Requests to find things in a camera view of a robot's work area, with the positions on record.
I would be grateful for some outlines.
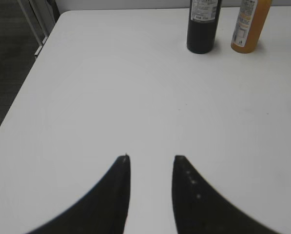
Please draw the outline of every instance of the table surface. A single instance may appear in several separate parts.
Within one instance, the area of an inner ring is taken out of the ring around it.
[[[291,7],[254,53],[185,46],[188,9],[64,13],[0,127],[0,234],[60,214],[131,156],[125,234],[176,234],[174,156],[245,213],[291,234]]]

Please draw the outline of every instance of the dark bottle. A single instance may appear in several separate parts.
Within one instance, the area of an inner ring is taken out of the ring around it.
[[[197,54],[212,50],[222,0],[191,0],[187,47]]]

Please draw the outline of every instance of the orange bottle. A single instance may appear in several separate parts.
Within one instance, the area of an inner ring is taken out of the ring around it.
[[[254,51],[272,0],[242,0],[231,47],[240,53]]]

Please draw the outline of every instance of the gray carpet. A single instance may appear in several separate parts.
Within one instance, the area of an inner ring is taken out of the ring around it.
[[[0,0],[0,125],[34,64],[37,48],[17,0]]]

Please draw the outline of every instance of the bottle label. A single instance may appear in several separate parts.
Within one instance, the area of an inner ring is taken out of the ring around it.
[[[242,0],[232,38],[232,42],[237,46],[244,47],[246,45],[257,4],[258,0]]]
[[[191,20],[198,23],[214,22],[218,0],[192,0]]]

